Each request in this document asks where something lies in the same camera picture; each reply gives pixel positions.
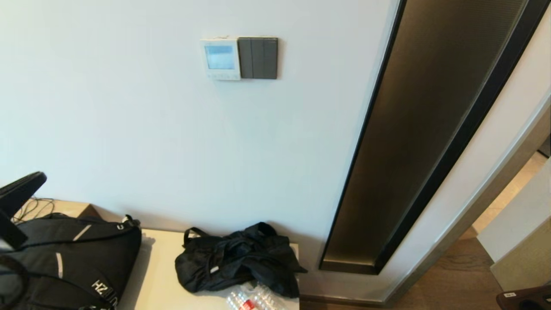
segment black nylon bag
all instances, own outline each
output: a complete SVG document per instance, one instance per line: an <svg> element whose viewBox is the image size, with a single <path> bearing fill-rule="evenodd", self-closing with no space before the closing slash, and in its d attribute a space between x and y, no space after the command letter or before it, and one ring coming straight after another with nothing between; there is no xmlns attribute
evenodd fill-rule
<svg viewBox="0 0 551 310"><path fill-rule="evenodd" d="M190 238L190 232L199 237ZM289 238L260 222L244 231L215 237L193 227L184 234L184 252L175 261L178 281L189 292L219 291L258 280L272 291L299 297L295 272L299 265Z"/></svg>
<svg viewBox="0 0 551 310"><path fill-rule="evenodd" d="M18 227L29 239L16 251L0 253L20 262L30 276L13 309L116 308L142 242L139 221L53 213ZM0 297L14 295L12 274L0 269Z"/></svg>

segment gray light switch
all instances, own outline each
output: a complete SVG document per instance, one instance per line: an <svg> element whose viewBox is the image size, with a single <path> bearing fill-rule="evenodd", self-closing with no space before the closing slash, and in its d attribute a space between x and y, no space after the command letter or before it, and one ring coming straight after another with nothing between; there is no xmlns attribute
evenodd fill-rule
<svg viewBox="0 0 551 310"><path fill-rule="evenodd" d="M242 78L277 79L277 38L238 38Z"/></svg>

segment wooden floor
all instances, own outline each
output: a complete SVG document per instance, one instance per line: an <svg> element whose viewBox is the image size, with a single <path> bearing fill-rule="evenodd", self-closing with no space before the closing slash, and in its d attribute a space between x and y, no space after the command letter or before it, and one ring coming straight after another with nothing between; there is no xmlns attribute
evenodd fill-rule
<svg viewBox="0 0 551 310"><path fill-rule="evenodd" d="M396 310L499 310L501 293L490 272L490 256L470 228L402 297ZM303 302L301 310L366 310L374 308Z"/></svg>

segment thermostat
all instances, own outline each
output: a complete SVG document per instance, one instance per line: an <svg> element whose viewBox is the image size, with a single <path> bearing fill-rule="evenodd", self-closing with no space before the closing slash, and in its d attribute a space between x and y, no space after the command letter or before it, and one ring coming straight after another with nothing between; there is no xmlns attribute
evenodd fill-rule
<svg viewBox="0 0 551 310"><path fill-rule="evenodd" d="M202 54L207 77L240 80L239 50L235 39L203 39Z"/></svg>

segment thermostat screen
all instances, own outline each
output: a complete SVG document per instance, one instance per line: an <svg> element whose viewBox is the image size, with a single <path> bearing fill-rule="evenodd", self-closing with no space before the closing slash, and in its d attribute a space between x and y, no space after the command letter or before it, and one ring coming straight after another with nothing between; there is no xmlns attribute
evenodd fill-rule
<svg viewBox="0 0 551 310"><path fill-rule="evenodd" d="M227 45L207 45L208 68L214 70L234 70L234 48Z"/></svg>

